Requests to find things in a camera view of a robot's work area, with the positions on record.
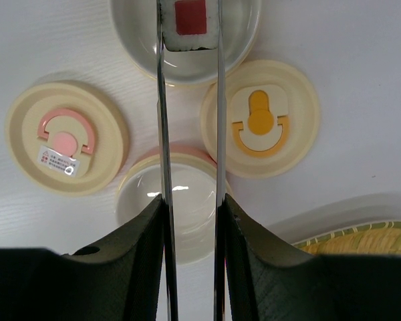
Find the pink button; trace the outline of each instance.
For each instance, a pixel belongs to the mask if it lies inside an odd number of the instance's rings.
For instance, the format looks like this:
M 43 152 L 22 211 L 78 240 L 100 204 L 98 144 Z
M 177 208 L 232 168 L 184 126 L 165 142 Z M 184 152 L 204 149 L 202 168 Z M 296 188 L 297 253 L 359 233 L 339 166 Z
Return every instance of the pink button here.
M 52 147 L 56 152 L 71 157 L 78 150 L 78 142 L 70 133 L 58 132 L 53 137 Z

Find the pink handle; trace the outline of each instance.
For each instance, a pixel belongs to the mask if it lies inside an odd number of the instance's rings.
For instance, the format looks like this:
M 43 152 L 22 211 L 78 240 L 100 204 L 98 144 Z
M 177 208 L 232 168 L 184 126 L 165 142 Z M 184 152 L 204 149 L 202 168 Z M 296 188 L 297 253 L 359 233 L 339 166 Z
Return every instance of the pink handle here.
M 86 134 L 88 134 L 88 143 L 82 146 L 82 152 L 85 152 L 86 154 L 93 154 L 95 149 L 95 133 L 92 125 L 81 114 L 68 108 L 58 108 L 48 112 L 45 116 L 43 116 L 40 120 L 39 127 L 37 128 L 38 137 L 46 140 L 49 139 L 49 132 L 46 131 L 46 125 L 51 121 L 52 118 L 58 116 L 72 117 L 83 125 L 86 130 Z

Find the red square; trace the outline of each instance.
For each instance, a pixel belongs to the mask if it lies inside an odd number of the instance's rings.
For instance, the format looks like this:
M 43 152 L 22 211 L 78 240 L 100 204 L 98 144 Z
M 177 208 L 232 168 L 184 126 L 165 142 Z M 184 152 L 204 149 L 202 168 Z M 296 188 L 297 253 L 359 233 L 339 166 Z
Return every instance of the red square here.
M 179 35 L 207 33 L 207 4 L 205 0 L 180 0 L 175 3 L 176 32 Z

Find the bowl lid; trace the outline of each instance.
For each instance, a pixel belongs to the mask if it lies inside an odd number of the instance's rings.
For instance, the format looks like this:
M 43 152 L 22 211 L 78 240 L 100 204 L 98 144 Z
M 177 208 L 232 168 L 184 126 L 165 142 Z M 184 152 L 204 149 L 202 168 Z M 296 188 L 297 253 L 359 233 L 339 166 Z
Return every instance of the bowl lid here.
M 272 177 L 309 151 L 320 122 L 319 100 L 294 67 L 271 60 L 244 63 L 227 77 L 227 170 L 249 178 Z M 217 159 L 217 85 L 207 92 L 200 127 Z
M 33 181 L 67 196 L 105 187 L 128 156 L 129 136 L 115 105 L 79 82 L 32 87 L 12 104 L 6 141 Z

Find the food item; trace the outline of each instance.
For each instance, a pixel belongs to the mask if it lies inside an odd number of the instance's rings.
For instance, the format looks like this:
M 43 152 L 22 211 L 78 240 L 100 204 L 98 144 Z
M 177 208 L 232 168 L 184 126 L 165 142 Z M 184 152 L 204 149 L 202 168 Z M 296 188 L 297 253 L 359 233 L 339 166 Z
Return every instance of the food item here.
M 160 0 L 160 14 L 169 51 L 217 48 L 217 0 Z

